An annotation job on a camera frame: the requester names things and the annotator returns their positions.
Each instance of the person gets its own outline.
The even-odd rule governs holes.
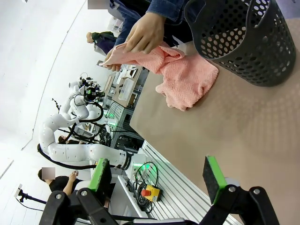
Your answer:
[[[49,185],[50,190],[53,191],[63,191],[67,195],[70,195],[74,192],[76,185],[82,180],[77,179],[78,171],[72,172],[68,177],[67,176],[58,176],[54,179],[43,179],[45,176],[42,176],[42,169],[38,171],[38,177],[40,180]]]
[[[165,41],[170,47],[193,40],[192,32],[183,14],[188,0],[110,0],[110,8],[118,10],[124,20],[115,45],[127,43],[125,52],[150,53]],[[121,64],[106,66],[119,71]]]
[[[61,135],[58,138],[58,142],[61,143],[66,137]],[[75,140],[67,140],[66,144],[84,144],[82,141],[75,141]]]
[[[116,37],[112,32],[106,31],[101,33],[91,33],[86,34],[87,43],[94,44],[94,50],[99,52],[103,56],[106,56],[109,51],[114,47],[116,42]]]

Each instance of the perforated basket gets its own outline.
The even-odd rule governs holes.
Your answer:
[[[184,13],[201,56],[257,86],[288,78],[296,50],[274,0],[204,0],[195,11],[200,1],[190,0]]]

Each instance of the human hand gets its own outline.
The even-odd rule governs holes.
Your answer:
[[[76,173],[72,172],[69,176],[69,181],[70,182],[74,182],[76,180]]]
[[[132,27],[127,39],[125,52],[143,51],[149,54],[164,39],[166,18],[155,13],[146,13]]]
[[[109,57],[112,55],[113,49],[109,51],[109,53],[107,54],[104,62],[106,62]],[[112,71],[120,71],[122,64],[112,64],[112,65],[108,65],[108,66],[104,66],[107,69],[111,69]]]

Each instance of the gray blurred square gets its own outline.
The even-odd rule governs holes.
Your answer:
[[[42,167],[43,180],[55,180],[55,167]]]
[[[108,9],[109,0],[88,0],[88,9]]]

